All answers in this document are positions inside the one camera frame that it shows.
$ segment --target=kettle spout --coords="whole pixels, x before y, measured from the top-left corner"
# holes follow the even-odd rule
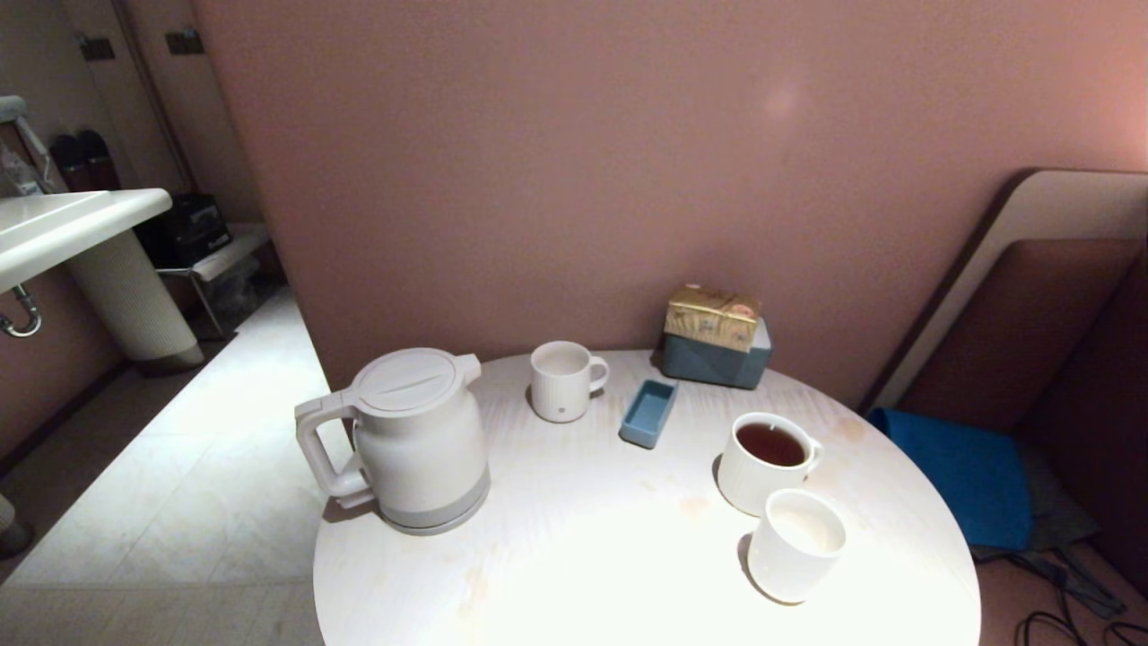
[[[479,364],[479,358],[473,355],[456,357],[455,368],[463,373],[466,386],[471,386],[474,380],[478,380],[482,375],[482,365]]]

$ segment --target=blue tray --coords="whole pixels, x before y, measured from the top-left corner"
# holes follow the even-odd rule
[[[669,418],[669,410],[673,408],[676,396],[677,387],[646,380],[634,396],[618,435],[628,443],[653,449],[661,436],[661,428],[666,426],[666,419]]]

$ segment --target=white kettle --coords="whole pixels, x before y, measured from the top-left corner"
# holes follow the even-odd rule
[[[366,365],[350,388],[295,407],[298,445],[319,487],[354,507],[374,499],[385,521],[414,535],[470,519],[490,490],[479,404],[467,389],[482,374],[473,355],[393,352]],[[316,428],[355,421],[355,457],[341,474]]]

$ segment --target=kettle lid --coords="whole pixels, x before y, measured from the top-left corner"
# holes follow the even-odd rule
[[[402,413],[421,408],[452,392],[461,382],[453,356],[441,350],[411,349],[367,364],[351,390],[362,406]]]

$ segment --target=cup of tea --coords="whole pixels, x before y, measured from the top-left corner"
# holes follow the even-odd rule
[[[595,368],[600,371],[591,379]],[[530,405],[549,422],[573,422],[590,406],[590,394],[606,386],[610,366],[572,342],[550,342],[530,355]]]
[[[781,415],[746,413],[734,422],[718,467],[718,489],[730,505],[760,516],[766,498],[798,488],[825,453],[820,442]]]
[[[799,604],[809,598],[844,550],[845,522],[832,505],[805,490],[782,489],[766,499],[746,566],[762,592]]]

